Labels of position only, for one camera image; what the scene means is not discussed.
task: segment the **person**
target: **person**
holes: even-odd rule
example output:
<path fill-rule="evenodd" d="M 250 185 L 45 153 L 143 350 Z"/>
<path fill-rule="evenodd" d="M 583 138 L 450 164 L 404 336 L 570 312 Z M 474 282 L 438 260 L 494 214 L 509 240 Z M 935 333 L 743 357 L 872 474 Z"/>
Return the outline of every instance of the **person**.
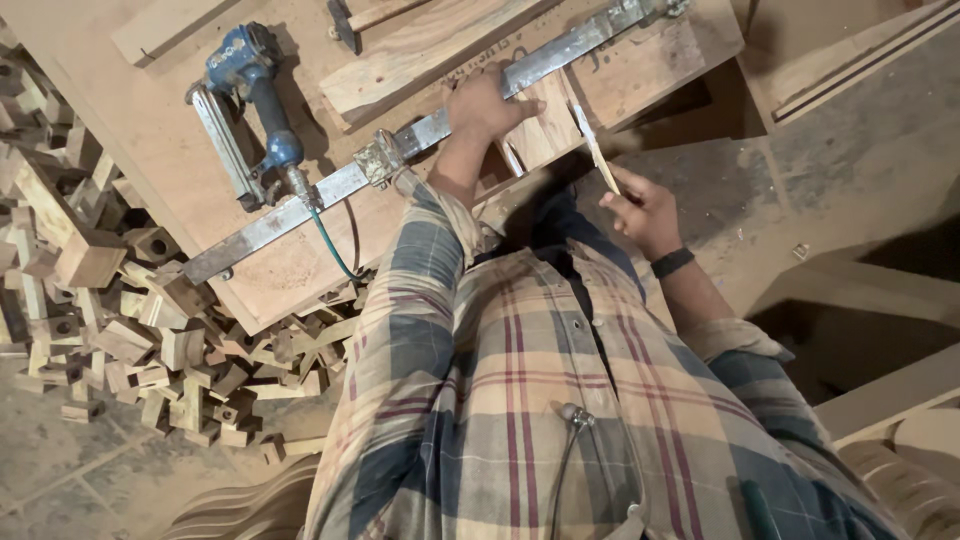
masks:
<path fill-rule="evenodd" d="M 538 114 L 500 67 L 446 101 L 451 135 L 408 207 L 349 346 L 302 537 L 906 537 L 837 458 L 781 363 L 684 248 L 664 187 L 611 164 L 599 202 L 650 261 L 571 205 L 491 257 L 470 215 L 493 141 Z"/>

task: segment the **hammer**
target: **hammer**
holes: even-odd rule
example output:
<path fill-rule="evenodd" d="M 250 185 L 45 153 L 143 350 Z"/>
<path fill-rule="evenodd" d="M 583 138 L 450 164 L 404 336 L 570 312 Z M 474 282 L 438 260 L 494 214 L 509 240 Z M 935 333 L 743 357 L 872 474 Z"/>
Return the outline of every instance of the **hammer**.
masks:
<path fill-rule="evenodd" d="M 408 12 L 425 4 L 429 0 L 386 0 L 376 8 L 360 12 L 354 16 L 348 16 L 344 11 L 340 0 L 326 0 L 326 7 L 333 16 L 333 26 L 330 27 L 330 37 L 336 40 L 342 40 L 347 47 L 353 51 L 353 54 L 360 55 L 360 47 L 357 45 L 356 33 L 363 32 L 372 26 L 403 12 Z"/>

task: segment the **hammer handle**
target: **hammer handle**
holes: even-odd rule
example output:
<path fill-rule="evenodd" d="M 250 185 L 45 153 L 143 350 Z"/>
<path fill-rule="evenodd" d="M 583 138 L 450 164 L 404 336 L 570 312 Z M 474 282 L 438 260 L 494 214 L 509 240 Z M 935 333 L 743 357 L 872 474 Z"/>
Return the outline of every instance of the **hammer handle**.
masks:
<path fill-rule="evenodd" d="M 399 15 L 403 12 L 409 12 L 420 4 L 425 4 L 430 0 L 386 0 L 376 8 L 371 8 L 365 12 L 360 12 L 347 19 L 353 32 L 363 32 L 372 26 Z M 337 31 L 331 26 L 330 35 L 339 39 Z"/>

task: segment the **pile of wood blocks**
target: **pile of wood blocks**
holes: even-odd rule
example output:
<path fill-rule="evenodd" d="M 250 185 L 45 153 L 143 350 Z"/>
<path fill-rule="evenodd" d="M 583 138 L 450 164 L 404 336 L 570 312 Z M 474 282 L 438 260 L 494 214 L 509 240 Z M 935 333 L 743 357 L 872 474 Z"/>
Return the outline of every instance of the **pile of wood blocks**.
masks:
<path fill-rule="evenodd" d="M 22 362 L 18 388 L 65 398 L 64 420 L 95 421 L 112 397 L 159 433 L 235 447 L 263 430 L 257 400 L 328 388 L 366 288 L 247 335 L 22 47 L 0 61 L 0 93 L 0 356 Z M 261 443 L 268 462 L 322 447 Z"/>

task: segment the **green air hose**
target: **green air hose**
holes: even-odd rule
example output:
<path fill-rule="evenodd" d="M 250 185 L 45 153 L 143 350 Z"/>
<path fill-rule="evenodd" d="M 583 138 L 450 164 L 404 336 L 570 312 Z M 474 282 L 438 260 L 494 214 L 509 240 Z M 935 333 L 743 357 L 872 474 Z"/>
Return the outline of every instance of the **green air hose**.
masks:
<path fill-rule="evenodd" d="M 340 258 L 340 254 L 337 253 L 337 248 L 333 247 L 333 242 L 330 241 L 330 235 L 326 233 L 324 222 L 320 220 L 320 215 L 317 213 L 317 209 L 313 208 L 311 205 L 307 205 L 307 208 L 310 210 L 310 216 L 313 217 L 313 222 L 317 224 L 317 229 L 320 229 L 320 234 L 324 236 L 326 249 L 330 250 L 330 253 L 333 254 L 333 258 L 336 259 L 340 269 L 344 271 L 344 274 L 346 274 L 348 278 L 355 282 L 359 282 L 360 277 L 347 269 L 347 266 L 344 264 L 344 260 Z"/>

